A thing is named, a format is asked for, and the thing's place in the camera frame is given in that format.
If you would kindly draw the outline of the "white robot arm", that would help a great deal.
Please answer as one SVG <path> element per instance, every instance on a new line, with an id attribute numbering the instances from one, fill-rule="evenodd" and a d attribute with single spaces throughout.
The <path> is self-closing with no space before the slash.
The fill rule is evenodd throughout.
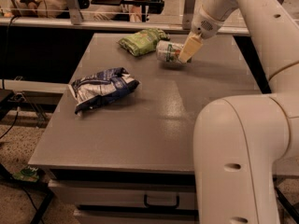
<path id="1" fill-rule="evenodd" d="M 224 97 L 206 105 L 193 133 L 200 224 L 280 224 L 275 161 L 299 144 L 299 26 L 277 0 L 206 0 L 179 58 L 215 35 L 239 10 L 270 93 Z"/>

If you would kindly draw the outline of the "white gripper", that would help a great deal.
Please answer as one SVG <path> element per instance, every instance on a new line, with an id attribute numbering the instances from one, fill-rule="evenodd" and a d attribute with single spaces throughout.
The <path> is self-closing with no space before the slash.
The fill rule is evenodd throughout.
<path id="1" fill-rule="evenodd" d="M 224 14 L 222 8 L 200 6 L 193 15 L 193 34 L 189 34 L 178 56 L 180 62 L 186 63 L 203 46 L 202 38 L 208 39 L 219 31 L 225 21 Z"/>

